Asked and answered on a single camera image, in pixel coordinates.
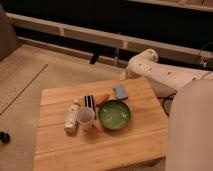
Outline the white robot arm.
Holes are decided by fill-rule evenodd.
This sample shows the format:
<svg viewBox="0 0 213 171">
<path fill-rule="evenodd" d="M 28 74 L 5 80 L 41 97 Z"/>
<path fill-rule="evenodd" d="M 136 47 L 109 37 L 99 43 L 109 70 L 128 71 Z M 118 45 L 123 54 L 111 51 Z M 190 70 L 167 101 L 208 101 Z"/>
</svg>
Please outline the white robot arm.
<svg viewBox="0 0 213 171">
<path fill-rule="evenodd" d="M 213 71 L 160 64 L 154 49 L 146 49 L 133 56 L 128 62 L 126 76 L 128 78 L 146 76 L 174 90 L 180 90 L 195 80 L 213 81 Z"/>
</svg>

